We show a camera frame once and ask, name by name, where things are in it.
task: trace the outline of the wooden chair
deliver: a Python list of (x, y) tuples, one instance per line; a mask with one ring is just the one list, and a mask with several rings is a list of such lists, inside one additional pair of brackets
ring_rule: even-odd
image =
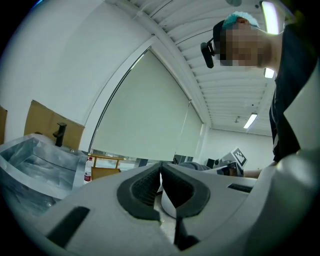
[[(111, 157), (111, 156), (104, 156), (104, 155), (98, 155), (98, 154), (88, 154), (89, 157), (94, 158), (93, 166), (91, 167), (91, 179), (96, 180), (105, 176), (113, 175), (120, 173), (121, 170), (118, 168), (119, 161), (125, 160), (124, 158), (120, 157)], [(110, 160), (116, 160), (115, 168), (102, 168), (102, 167), (96, 167), (97, 159), (110, 159)]]

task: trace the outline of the hair net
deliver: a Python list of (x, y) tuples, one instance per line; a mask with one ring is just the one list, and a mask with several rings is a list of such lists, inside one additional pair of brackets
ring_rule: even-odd
[(224, 23), (222, 25), (222, 29), (225, 29), (227, 26), (236, 23), (236, 20), (238, 17), (242, 17), (249, 21), (251, 26), (254, 26), (256, 28), (260, 28), (257, 20), (252, 17), (249, 13), (243, 12), (243, 11), (235, 11), (234, 13), (230, 14), (226, 19), (224, 20)]

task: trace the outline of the ceiling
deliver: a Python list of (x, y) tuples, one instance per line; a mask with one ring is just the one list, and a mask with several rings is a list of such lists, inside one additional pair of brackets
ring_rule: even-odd
[[(214, 60), (214, 68), (207, 68), (200, 50), (200, 44), (212, 38), (213, 26), (235, 11), (250, 13), (264, 30), (258, 0), (242, 0), (239, 7), (230, 6), (225, 0), (130, 2), (162, 28), (184, 56), (202, 92), (211, 128), (271, 136), (269, 109), (274, 80), (265, 78), (263, 69), (220, 66), (218, 60)], [(258, 113), (258, 118), (245, 130), (252, 112)]]

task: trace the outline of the gray marble sink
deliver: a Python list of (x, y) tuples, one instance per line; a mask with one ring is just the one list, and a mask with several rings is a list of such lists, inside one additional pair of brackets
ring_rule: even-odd
[(87, 155), (30, 134), (0, 145), (0, 183), (9, 207), (28, 221), (84, 185)]

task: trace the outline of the faucet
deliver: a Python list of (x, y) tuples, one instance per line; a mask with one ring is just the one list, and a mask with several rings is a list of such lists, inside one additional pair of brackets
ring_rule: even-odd
[(65, 131), (67, 124), (64, 122), (58, 122), (57, 125), (59, 125), (59, 130), (54, 132), (52, 135), (56, 138), (55, 145), (58, 147), (62, 146), (62, 140), (64, 139)]

